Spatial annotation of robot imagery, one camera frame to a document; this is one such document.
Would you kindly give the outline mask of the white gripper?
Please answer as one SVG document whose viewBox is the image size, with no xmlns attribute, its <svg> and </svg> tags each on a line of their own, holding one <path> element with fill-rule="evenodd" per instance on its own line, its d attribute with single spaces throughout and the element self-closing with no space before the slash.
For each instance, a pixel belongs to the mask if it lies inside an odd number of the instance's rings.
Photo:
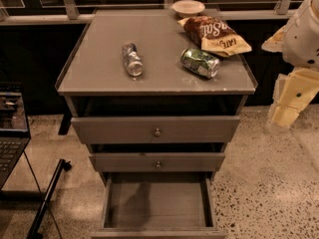
<svg viewBox="0 0 319 239">
<path fill-rule="evenodd" d="M 274 104 L 268 112 L 268 127 L 272 130 L 289 129 L 318 92 L 317 69 L 295 67 L 288 75 L 280 74 L 275 82 Z"/>
</svg>

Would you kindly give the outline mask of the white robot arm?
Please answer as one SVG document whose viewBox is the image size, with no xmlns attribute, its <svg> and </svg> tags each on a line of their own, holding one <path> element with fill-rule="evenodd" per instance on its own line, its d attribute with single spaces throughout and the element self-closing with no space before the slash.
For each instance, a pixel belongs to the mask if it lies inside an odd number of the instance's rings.
<svg viewBox="0 0 319 239">
<path fill-rule="evenodd" d="M 270 130 L 285 131 L 319 93 L 319 0 L 304 0 L 261 48 L 280 52 L 293 66 L 291 73 L 280 74 L 275 82 L 267 120 Z"/>
</svg>

